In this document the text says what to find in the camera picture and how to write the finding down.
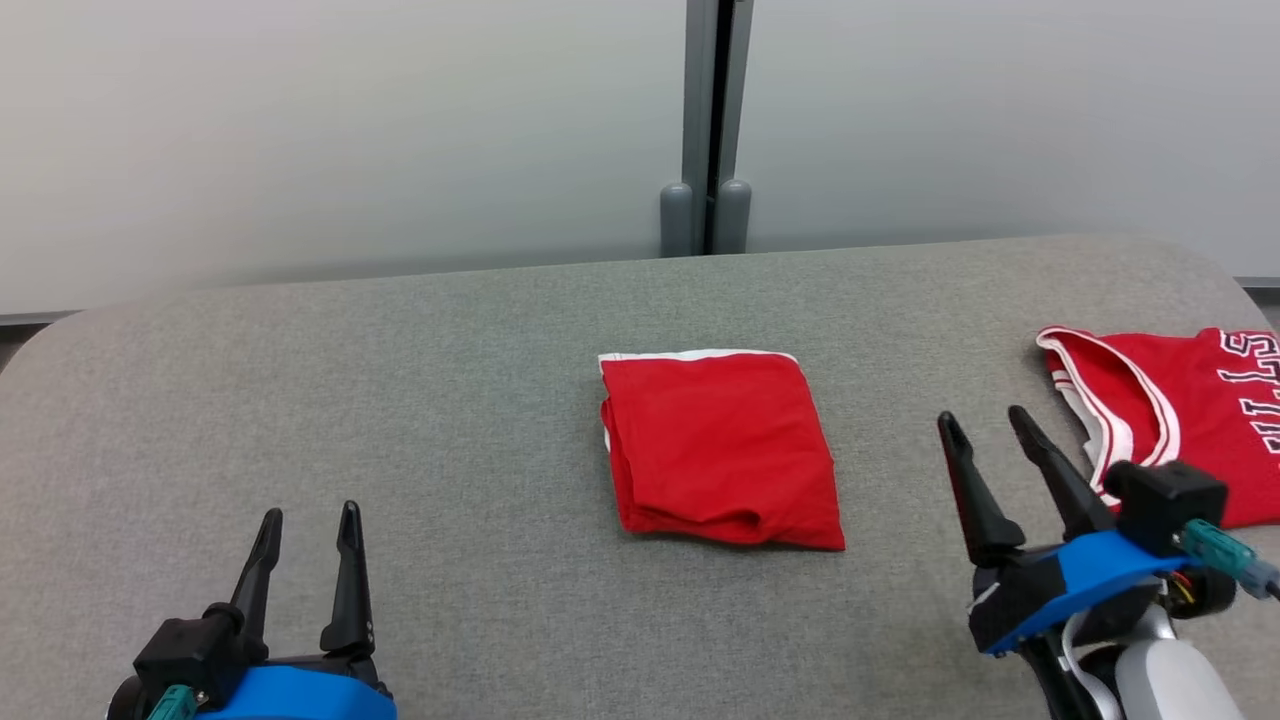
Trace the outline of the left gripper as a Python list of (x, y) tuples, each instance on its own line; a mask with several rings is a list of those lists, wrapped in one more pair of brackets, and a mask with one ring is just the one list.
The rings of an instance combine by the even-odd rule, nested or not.
[(372, 652), (376, 648), (369, 564), (364, 538), (362, 514), (358, 503), (347, 500), (340, 511), (335, 547), (339, 568), (329, 624), (320, 635), (324, 653), (269, 659), (265, 628), (270, 575), (282, 547), (283, 511), (265, 512), (250, 555), (241, 571), (230, 603), (243, 621), (238, 637), (250, 661), (265, 661), (265, 667), (294, 667), (308, 673), (325, 673), (353, 678), (378, 693), (390, 693), (378, 674)]

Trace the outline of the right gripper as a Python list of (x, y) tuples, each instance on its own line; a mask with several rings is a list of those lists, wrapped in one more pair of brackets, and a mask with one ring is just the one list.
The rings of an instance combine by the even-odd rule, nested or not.
[[(1039, 470), (1062, 521), (1062, 539), (1116, 527), (1114, 512), (1062, 450), (1020, 405), (1007, 419), (1027, 459)], [(977, 466), (974, 448), (950, 411), (937, 418), (968, 557), (975, 566), (966, 625), (978, 652), (1000, 655), (1069, 618), (1059, 548), (1020, 553), (1023, 529), (1006, 518)]]

